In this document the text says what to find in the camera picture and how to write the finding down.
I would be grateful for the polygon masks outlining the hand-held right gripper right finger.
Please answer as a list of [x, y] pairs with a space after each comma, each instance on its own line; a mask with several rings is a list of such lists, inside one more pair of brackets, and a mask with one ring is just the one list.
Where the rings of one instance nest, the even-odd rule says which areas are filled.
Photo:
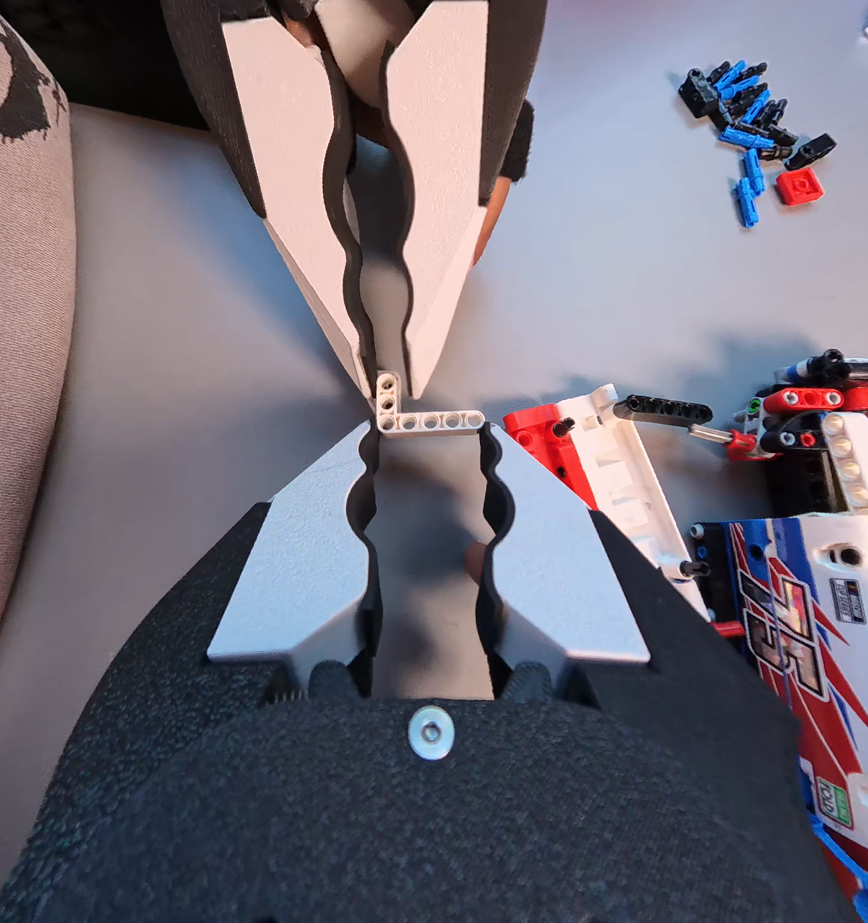
[[650, 653], [588, 506], [504, 430], [481, 427], [481, 641], [509, 669], [547, 668], [562, 690], [578, 662], [646, 664]]

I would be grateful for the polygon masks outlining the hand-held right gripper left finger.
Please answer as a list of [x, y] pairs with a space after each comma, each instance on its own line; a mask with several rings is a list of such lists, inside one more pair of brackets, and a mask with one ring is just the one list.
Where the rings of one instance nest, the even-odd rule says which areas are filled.
[[360, 423], [275, 494], [211, 639], [212, 662], [282, 661], [305, 684], [317, 663], [373, 658], [382, 629], [376, 551], [379, 434]]

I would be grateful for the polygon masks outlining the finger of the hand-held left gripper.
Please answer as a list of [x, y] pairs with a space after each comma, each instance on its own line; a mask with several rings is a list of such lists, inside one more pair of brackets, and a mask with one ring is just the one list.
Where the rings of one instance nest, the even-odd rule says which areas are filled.
[[265, 225], [346, 372], [372, 397], [373, 329], [346, 208], [355, 141], [347, 85], [328, 53], [272, 17], [226, 22], [223, 38]]
[[383, 58], [382, 111], [410, 212], [403, 337], [414, 398], [440, 360], [486, 215], [479, 172], [487, 20], [486, 2], [433, 2]]

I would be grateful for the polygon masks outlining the white L-shaped lego beam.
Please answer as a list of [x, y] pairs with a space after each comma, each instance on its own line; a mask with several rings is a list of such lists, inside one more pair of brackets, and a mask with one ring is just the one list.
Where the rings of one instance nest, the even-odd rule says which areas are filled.
[[386, 437], [472, 434], [486, 423], [480, 411], [403, 410], [402, 380], [396, 372], [379, 372], [375, 393], [376, 426]]

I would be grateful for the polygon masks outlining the red white lego subassembly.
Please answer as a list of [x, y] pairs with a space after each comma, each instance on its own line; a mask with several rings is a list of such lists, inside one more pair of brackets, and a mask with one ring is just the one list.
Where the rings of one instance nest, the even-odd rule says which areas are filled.
[[619, 398], [612, 385], [589, 395], [507, 414], [508, 434], [574, 491], [606, 514], [673, 587], [726, 639], [740, 639], [737, 621], [717, 622], [695, 579], [708, 568], [693, 562], [671, 513], [637, 422], [689, 429], [712, 420], [703, 404], [642, 395]]

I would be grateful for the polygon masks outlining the blue white lego race car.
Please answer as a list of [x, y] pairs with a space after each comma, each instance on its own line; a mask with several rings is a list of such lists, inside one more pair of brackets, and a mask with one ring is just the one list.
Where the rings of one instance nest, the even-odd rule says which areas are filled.
[[690, 433], [759, 462], [773, 515], [693, 525], [699, 583], [715, 628], [796, 716], [813, 830], [868, 921], [868, 358], [780, 369], [735, 420]]

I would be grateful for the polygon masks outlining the red square lego plate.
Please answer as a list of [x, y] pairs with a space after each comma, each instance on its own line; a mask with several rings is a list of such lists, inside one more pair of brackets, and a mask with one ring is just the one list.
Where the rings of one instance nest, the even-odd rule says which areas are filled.
[[780, 200], [787, 207], [815, 202], [824, 195], [819, 179], [810, 167], [777, 175], [774, 187]]

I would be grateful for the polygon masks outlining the person's left hand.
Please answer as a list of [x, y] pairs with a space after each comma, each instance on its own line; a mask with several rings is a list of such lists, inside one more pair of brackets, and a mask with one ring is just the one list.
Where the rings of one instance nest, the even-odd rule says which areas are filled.
[[486, 214], [483, 224], [474, 248], [474, 257], [470, 266], [472, 269], [481, 259], [486, 246], [495, 230], [498, 218], [503, 211], [507, 201], [509, 190], [511, 188], [511, 179], [499, 176], [492, 191], [490, 200], [486, 207]]

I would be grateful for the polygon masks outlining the cluster of blue black pegs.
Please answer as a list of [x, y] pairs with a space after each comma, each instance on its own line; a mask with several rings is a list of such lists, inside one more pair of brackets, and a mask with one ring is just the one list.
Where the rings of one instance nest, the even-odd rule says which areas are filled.
[[783, 125], [788, 100], [773, 96], [763, 80], [766, 69], [765, 62], [724, 61], [708, 73], [690, 69], [678, 86], [691, 116], [709, 121], [717, 141], [740, 152], [732, 197], [745, 229], [759, 223], [758, 201], [777, 175], [804, 167], [815, 172], [814, 165], [836, 148], [830, 134], [802, 140]]

